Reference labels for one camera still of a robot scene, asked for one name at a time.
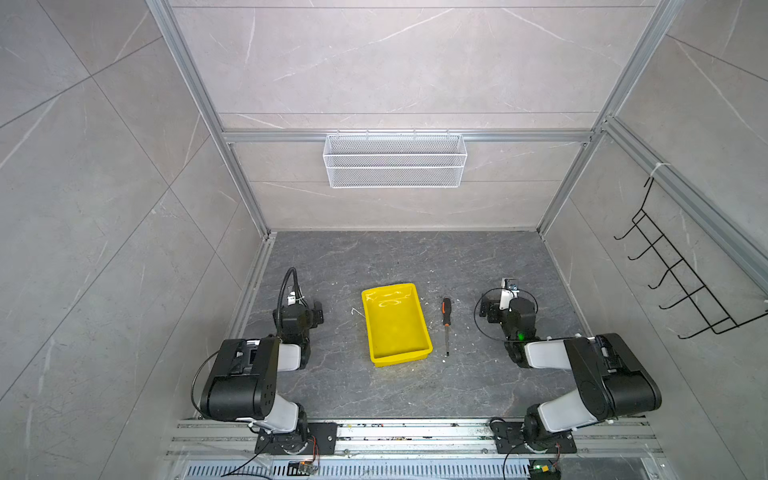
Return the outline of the orange black handled screwdriver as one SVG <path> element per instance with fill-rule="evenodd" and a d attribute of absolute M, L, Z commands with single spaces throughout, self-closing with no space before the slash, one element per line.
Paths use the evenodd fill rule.
<path fill-rule="evenodd" d="M 444 328 L 444 337 L 445 337 L 445 355 L 447 357 L 450 356 L 450 333 L 451 333 L 451 312 L 452 312 L 452 303 L 451 299 L 448 297 L 444 297 L 441 303 L 441 312 L 442 312 L 442 320 L 443 320 L 443 328 Z"/>

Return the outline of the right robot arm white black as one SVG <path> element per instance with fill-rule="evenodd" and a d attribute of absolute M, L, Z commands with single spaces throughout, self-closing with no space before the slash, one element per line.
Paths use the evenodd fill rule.
<path fill-rule="evenodd" d="M 574 430 L 661 407 L 658 385 L 620 335 L 542 340 L 536 335 L 537 313 L 535 301 L 511 298 L 507 290 L 498 300 L 483 295 L 473 311 L 501 327 L 501 342 L 518 367 L 568 371 L 575 382 L 572 391 L 528 407 L 520 422 L 491 419 L 499 451 L 573 453 Z"/>

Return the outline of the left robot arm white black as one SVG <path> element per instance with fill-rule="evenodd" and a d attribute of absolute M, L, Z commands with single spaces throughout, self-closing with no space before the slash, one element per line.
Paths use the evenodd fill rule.
<path fill-rule="evenodd" d="M 311 355 L 310 331 L 324 322 L 322 304 L 302 302 L 273 311 L 277 333 L 261 339 L 227 339 L 209 357 L 202 391 L 190 393 L 207 420 L 243 422 L 258 436 L 258 452 L 300 454 L 314 448 L 303 406 L 277 391 L 280 372 L 303 370 Z"/>

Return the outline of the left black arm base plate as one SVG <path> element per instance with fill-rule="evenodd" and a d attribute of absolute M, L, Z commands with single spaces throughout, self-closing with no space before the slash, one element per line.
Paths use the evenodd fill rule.
<path fill-rule="evenodd" d="M 260 430 L 255 453 L 271 455 L 333 455 L 339 425 L 334 422 L 300 423 L 291 433 Z"/>

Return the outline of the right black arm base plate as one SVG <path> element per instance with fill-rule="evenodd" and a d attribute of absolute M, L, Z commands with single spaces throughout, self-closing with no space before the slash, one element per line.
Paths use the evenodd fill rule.
<path fill-rule="evenodd" d="M 499 454 L 575 454 L 570 431 L 551 433 L 524 421 L 492 418 L 488 426 Z"/>

